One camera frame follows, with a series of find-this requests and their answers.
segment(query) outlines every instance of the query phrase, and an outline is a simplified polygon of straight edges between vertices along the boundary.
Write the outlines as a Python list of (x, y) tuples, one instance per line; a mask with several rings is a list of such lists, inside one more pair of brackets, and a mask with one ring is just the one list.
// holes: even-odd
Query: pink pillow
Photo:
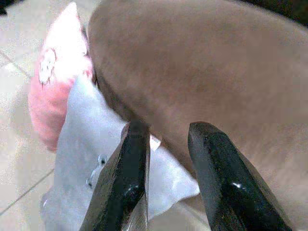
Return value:
[(77, 76), (93, 80), (87, 38), (70, 3), (51, 26), (31, 79), (28, 97), (34, 130), (51, 151), (56, 151), (68, 94)]

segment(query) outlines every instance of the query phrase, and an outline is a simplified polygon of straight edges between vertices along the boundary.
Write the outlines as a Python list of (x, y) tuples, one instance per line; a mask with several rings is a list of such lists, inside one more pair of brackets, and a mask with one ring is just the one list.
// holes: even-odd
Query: cartoon face embroidery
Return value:
[(39, 67), (39, 82), (42, 85), (45, 85), (47, 82), (50, 81), (52, 76), (52, 71), (54, 68), (54, 64), (56, 62), (56, 54), (53, 49), (48, 49), (45, 54), (44, 58), (40, 63)]

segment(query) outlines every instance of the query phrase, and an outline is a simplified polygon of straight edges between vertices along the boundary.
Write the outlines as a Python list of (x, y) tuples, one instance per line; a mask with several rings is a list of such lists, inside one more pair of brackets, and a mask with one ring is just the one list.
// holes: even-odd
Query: white tag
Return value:
[(154, 135), (150, 134), (150, 148), (153, 151), (156, 151), (156, 149), (159, 148), (161, 142), (162, 142), (161, 140), (156, 138)]
[(44, 54), (44, 59), (40, 62), (38, 78), (41, 84), (46, 84), (50, 80), (55, 62), (55, 52), (52, 49), (48, 49)]

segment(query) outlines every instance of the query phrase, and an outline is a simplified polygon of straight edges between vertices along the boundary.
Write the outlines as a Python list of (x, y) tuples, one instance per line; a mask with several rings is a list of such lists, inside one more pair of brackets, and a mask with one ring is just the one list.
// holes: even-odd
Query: pink plush toy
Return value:
[(28, 97), (34, 130), (51, 151), (56, 151), (66, 116), (68, 94), (77, 76), (93, 80), (93, 65), (77, 6), (70, 3), (51, 26)]

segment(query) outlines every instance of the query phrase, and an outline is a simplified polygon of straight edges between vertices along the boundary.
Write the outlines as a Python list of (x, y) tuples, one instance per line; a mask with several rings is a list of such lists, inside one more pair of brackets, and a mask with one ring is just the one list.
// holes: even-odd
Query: tile floor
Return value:
[[(46, 32), (69, 2), (25, 0), (0, 17), (0, 231), (45, 230), (39, 202), (53, 184), (55, 155), (31, 127), (27, 92)], [(76, 0), (84, 24), (98, 2)], [(198, 203), (173, 206), (150, 223), (150, 230), (208, 230), (202, 208), (189, 204)]]

